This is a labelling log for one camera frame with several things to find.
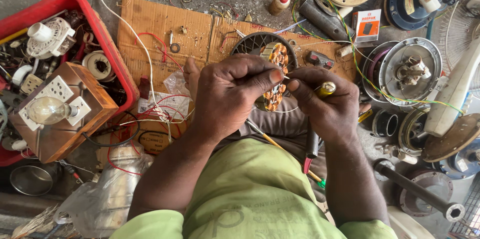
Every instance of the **orange box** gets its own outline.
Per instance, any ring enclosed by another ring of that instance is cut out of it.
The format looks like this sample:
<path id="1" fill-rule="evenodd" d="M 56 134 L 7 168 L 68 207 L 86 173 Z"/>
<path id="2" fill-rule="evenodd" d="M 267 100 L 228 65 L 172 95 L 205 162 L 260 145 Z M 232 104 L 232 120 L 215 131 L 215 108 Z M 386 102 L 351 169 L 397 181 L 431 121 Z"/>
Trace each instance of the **orange box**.
<path id="1" fill-rule="evenodd" d="M 354 42 L 360 43 L 378 40 L 381 14 L 381 9 L 353 13 L 352 27 L 355 28 Z"/>

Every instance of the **sleeve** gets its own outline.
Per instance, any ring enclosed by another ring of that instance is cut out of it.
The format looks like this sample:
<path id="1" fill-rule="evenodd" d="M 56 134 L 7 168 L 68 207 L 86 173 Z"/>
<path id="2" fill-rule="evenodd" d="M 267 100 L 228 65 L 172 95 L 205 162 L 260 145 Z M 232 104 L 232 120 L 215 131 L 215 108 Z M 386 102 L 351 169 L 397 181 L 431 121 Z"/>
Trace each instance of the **sleeve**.
<path id="1" fill-rule="evenodd" d="M 397 239 L 393 229 L 380 220 L 347 222 L 339 230 L 348 239 Z"/>
<path id="2" fill-rule="evenodd" d="M 116 230 L 110 239 L 183 239 L 183 215 L 173 210 L 142 213 Z"/>

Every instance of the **foot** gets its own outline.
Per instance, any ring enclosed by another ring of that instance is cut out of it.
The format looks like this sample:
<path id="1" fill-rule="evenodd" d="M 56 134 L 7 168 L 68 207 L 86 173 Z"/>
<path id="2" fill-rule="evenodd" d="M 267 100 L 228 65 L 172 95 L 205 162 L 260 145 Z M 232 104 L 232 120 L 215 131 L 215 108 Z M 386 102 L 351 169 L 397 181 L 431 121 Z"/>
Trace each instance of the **foot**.
<path id="1" fill-rule="evenodd" d="M 200 78 L 200 69 L 195 64 L 195 59 L 190 57 L 183 67 L 183 77 L 185 78 L 185 87 L 190 91 L 191 99 L 195 104 L 197 98 L 198 79 Z"/>

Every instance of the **label sticker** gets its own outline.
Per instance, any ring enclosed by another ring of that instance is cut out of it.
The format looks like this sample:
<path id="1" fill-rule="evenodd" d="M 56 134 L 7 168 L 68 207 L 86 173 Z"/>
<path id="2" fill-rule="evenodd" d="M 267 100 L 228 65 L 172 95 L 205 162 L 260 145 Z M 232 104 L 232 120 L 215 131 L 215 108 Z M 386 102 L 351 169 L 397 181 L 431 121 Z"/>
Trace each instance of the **label sticker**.
<path id="1" fill-rule="evenodd" d="M 415 12 L 415 8 L 413 7 L 413 0 L 405 0 L 405 10 L 408 15 Z"/>
<path id="2" fill-rule="evenodd" d="M 467 166 L 463 158 L 457 161 L 456 163 L 458 164 L 458 167 L 462 172 L 465 172 L 467 169 L 469 169 L 469 167 Z"/>
<path id="3" fill-rule="evenodd" d="M 168 96 L 171 96 L 171 94 L 155 92 L 155 100 L 157 100 L 157 102 Z M 162 107 L 162 106 L 172 107 L 176 109 L 179 113 L 181 113 L 183 116 L 187 116 L 189 102 L 190 102 L 189 97 L 172 96 L 161 101 L 158 105 L 163 110 L 163 112 L 167 113 L 170 116 L 173 116 L 173 114 L 175 113 L 175 110 L 167 107 Z M 143 98 L 140 98 L 138 100 L 137 112 L 144 113 L 148 109 L 152 108 L 154 105 L 155 104 L 153 103 L 152 91 L 150 91 L 148 94 L 148 100 Z M 179 113 L 176 113 L 173 118 L 182 120 L 182 115 L 180 115 Z"/>

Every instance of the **hand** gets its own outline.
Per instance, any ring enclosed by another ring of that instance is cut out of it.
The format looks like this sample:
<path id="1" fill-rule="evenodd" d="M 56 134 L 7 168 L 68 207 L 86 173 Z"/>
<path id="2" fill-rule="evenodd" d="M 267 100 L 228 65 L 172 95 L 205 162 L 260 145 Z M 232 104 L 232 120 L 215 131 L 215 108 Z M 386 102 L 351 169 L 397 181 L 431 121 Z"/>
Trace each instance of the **hand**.
<path id="1" fill-rule="evenodd" d="M 260 56 L 235 54 L 201 70 L 190 128 L 219 142 L 245 122 L 255 100 L 283 80 Z"/>
<path id="2" fill-rule="evenodd" d="M 298 106 L 309 116 L 313 130 L 327 144 L 348 142 L 357 138 L 359 114 L 358 87 L 318 66 L 302 67 L 287 74 L 286 88 L 297 99 Z M 324 99 L 314 94 L 314 89 L 325 81 L 332 81 L 336 91 Z"/>

